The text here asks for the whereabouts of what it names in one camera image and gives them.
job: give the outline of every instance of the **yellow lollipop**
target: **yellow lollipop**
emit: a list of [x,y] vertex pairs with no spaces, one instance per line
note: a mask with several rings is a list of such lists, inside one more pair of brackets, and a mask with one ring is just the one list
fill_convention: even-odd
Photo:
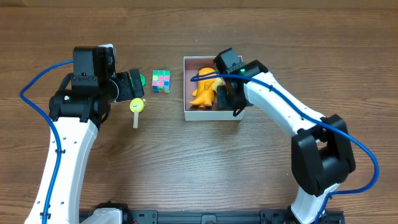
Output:
[[138,128],[138,114],[144,109],[145,99],[135,98],[130,103],[130,110],[134,113],[132,128]]

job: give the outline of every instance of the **yellow toy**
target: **yellow toy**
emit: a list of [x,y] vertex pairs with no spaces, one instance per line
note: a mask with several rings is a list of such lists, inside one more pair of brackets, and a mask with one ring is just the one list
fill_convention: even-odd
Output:
[[[199,70],[199,75],[206,75],[211,72],[215,72],[215,70],[212,68],[203,68]],[[192,96],[195,97],[195,99],[189,103],[197,105],[199,109],[206,109],[206,106],[212,106],[214,102],[214,91],[217,92],[217,86],[223,84],[224,82],[220,78],[211,78],[199,81],[198,88],[192,93]]]
[[145,105],[145,99],[135,98],[131,101],[130,110],[134,113],[132,128],[138,128],[138,114],[144,109]]

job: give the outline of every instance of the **green object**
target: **green object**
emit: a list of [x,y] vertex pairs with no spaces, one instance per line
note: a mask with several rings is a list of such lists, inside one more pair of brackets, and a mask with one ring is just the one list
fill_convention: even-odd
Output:
[[145,85],[147,84],[146,81],[145,81],[145,77],[142,74],[139,74],[139,77],[141,78],[142,87],[145,88]]
[[147,82],[145,81],[145,77],[142,74],[139,74],[139,76],[141,78],[142,87],[145,88],[145,85],[147,84]]

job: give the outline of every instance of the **rubik's cube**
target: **rubik's cube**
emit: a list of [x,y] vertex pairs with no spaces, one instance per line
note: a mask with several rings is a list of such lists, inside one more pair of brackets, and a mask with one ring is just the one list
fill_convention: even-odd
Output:
[[170,82],[171,82],[170,71],[154,70],[152,76],[152,88],[155,93],[170,93]]

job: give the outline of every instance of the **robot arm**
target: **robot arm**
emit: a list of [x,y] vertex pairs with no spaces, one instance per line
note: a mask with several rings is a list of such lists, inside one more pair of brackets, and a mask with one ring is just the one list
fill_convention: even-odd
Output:
[[[111,44],[74,49],[73,73],[65,77],[49,103],[49,117],[60,135],[62,149],[57,149],[51,132],[40,189],[26,224],[40,224],[44,216],[49,224],[79,223],[80,193],[88,155],[101,123],[109,115],[111,103],[144,95],[138,69],[130,70],[131,79],[128,72],[116,73],[115,58]],[[71,90],[66,89],[69,82]],[[62,156],[50,208],[48,214],[43,214],[59,150]],[[128,218],[131,217],[123,217],[120,208],[100,208],[84,223],[120,224]]]
[[[227,49],[218,54],[214,63],[221,74],[242,75],[267,83],[309,117],[347,133],[345,122],[339,116],[326,118],[305,106],[285,90],[257,60],[245,65],[232,49]],[[235,110],[234,115],[238,115],[245,106],[256,105],[292,138],[292,172],[300,187],[290,207],[291,216],[287,219],[294,223],[313,223],[327,193],[336,190],[348,174],[355,170],[351,144],[347,139],[303,119],[271,88],[254,81],[231,77],[224,79],[226,86],[219,88],[225,89],[218,92],[228,94],[218,95],[219,102],[227,101],[225,105],[229,105],[228,109]],[[327,142],[327,145],[319,149],[317,143],[321,141]]]

